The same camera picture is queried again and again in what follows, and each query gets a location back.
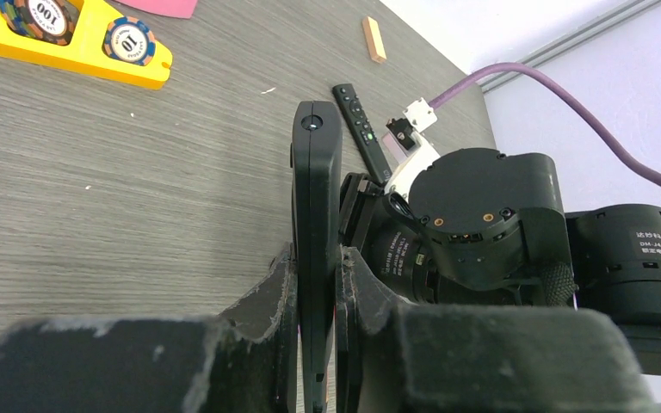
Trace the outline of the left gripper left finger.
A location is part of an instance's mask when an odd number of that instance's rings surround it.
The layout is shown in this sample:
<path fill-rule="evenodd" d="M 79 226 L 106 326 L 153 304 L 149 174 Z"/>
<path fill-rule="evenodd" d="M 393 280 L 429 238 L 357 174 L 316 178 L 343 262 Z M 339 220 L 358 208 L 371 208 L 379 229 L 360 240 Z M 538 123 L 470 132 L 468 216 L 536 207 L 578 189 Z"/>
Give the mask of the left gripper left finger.
<path fill-rule="evenodd" d="M 50 317 L 0 335 L 0 412 L 293 412 L 289 249 L 217 315 Z"/>

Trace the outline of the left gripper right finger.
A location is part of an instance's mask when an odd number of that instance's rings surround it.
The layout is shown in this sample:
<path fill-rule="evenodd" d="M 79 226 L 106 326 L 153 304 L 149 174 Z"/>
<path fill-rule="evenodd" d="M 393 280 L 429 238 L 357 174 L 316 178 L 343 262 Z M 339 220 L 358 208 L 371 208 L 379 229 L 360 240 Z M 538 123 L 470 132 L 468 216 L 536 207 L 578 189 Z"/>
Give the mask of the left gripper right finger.
<path fill-rule="evenodd" d="M 567 307 L 413 305 L 354 248 L 336 272 L 340 412 L 653 412 L 605 315 Z"/>

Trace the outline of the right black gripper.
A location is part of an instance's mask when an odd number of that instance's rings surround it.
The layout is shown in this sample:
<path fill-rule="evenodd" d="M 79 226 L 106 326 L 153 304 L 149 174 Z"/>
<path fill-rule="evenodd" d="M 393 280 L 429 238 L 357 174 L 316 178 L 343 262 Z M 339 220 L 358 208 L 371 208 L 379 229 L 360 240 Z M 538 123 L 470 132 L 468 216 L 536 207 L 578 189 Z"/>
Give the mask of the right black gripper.
<path fill-rule="evenodd" d="M 348 173 L 341 186 L 339 242 L 359 251 L 370 251 L 380 236 L 388 214 L 382 206 L 383 188 L 366 173 Z"/>

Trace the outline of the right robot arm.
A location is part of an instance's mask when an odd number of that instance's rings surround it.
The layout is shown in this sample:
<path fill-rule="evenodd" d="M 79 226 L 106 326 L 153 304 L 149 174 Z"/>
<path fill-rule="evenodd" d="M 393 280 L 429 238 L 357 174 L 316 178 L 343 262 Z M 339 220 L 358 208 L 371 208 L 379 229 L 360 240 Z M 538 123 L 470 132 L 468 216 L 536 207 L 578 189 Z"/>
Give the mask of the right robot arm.
<path fill-rule="evenodd" d="M 350 173 L 340 200 L 341 242 L 410 302 L 599 311 L 661 376 L 661 206 L 568 213 L 549 156 L 486 148 L 440 157 L 405 196 Z"/>

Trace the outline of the black remote control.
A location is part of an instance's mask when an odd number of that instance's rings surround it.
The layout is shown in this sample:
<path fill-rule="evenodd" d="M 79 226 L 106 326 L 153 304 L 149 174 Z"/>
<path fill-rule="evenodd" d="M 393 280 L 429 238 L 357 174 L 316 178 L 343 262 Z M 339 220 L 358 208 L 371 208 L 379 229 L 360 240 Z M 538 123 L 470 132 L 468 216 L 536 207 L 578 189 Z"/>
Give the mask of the black remote control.
<path fill-rule="evenodd" d="M 327 409 L 339 211 L 343 123 L 334 103 L 303 101 L 292 129 L 293 258 L 298 275 L 304 405 Z"/>

